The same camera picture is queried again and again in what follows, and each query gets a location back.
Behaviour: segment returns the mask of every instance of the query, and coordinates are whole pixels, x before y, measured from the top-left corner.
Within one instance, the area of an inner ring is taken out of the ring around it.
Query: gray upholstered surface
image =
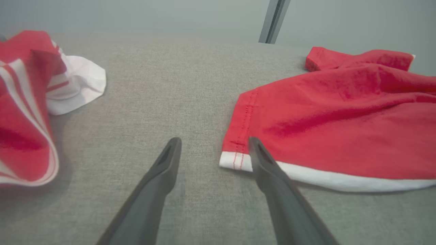
[[[304,73],[307,50],[163,39],[58,38],[107,71],[103,97],[51,117],[58,177],[0,189],[0,244],[94,244],[165,143],[183,140],[158,244],[274,244],[249,173],[218,167],[239,93]],[[344,194],[302,186],[342,244],[434,244],[436,188]]]

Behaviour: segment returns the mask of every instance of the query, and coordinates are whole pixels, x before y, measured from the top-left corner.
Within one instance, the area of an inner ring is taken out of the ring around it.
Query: red and white striped towel
[[[59,161],[48,113],[75,110],[105,87],[103,68],[65,56],[45,32],[23,31],[0,43],[0,184],[50,182]]]

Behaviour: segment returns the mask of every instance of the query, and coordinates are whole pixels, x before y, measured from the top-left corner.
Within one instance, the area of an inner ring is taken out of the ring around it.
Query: red garment
[[[436,184],[436,77],[410,54],[314,47],[307,74],[242,93],[220,165],[251,171],[256,136],[293,179],[341,191]]]

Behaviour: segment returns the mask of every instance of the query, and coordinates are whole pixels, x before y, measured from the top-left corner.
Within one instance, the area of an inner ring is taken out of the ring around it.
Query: red stitching
[[[248,131],[249,131],[250,122],[251,122],[251,116],[252,116],[253,111],[254,111],[254,104],[256,102],[257,95],[258,95],[258,91],[256,89],[256,94],[254,96],[253,104],[250,105],[251,106],[251,112],[250,112],[249,119],[248,119],[247,132],[245,133],[245,136],[244,136],[243,140],[245,140],[245,138],[246,138],[246,136],[248,134]],[[245,144],[242,145],[242,159],[241,159],[241,165],[239,166],[239,170],[242,170],[242,163],[244,162],[244,149],[245,149]]]
[[[251,98],[252,97],[253,97],[253,94],[250,95],[249,104],[251,102]],[[233,169],[236,169],[236,166],[235,166],[236,155],[238,154],[239,140],[240,140],[240,138],[242,136],[242,133],[244,133],[244,124],[245,124],[245,119],[247,118],[248,106],[245,107],[245,115],[244,115],[244,120],[242,121],[241,132],[240,132],[240,134],[239,134],[239,136],[238,136],[238,138],[236,140],[237,144],[236,144],[235,158],[233,159]]]

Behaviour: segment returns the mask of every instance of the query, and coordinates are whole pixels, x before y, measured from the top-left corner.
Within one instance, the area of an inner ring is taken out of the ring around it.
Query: white hem
[[[436,180],[393,180],[361,177],[349,174],[321,171],[290,163],[277,161],[289,178],[322,186],[325,188],[349,192],[406,191],[436,185]],[[251,157],[248,154],[223,151],[219,166],[252,172]]]

